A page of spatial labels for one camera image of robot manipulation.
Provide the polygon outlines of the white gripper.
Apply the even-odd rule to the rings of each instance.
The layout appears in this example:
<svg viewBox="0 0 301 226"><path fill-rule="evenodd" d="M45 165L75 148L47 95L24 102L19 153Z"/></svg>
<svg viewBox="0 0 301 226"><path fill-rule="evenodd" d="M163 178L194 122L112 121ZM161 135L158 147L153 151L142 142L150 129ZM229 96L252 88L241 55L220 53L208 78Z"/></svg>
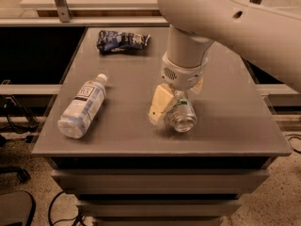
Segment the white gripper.
<svg viewBox="0 0 301 226"><path fill-rule="evenodd" d="M171 62L167 55L162 58L161 76L166 81L157 86L149 111L150 122L158 126L171 109L175 102L175 90L191 90L195 94L199 94L203 85L203 71L208 63L205 57L202 63L193 68L184 68Z"/></svg>

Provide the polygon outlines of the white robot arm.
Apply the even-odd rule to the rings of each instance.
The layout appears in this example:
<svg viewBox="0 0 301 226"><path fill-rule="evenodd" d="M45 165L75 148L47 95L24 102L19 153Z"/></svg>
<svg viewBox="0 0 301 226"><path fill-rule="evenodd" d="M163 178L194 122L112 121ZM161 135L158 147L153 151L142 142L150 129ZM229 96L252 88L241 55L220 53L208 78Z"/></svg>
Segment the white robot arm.
<svg viewBox="0 0 301 226"><path fill-rule="evenodd" d="M161 76L187 91L217 41L290 88L301 90L301 17L246 0L157 0L169 23Z"/></svg>

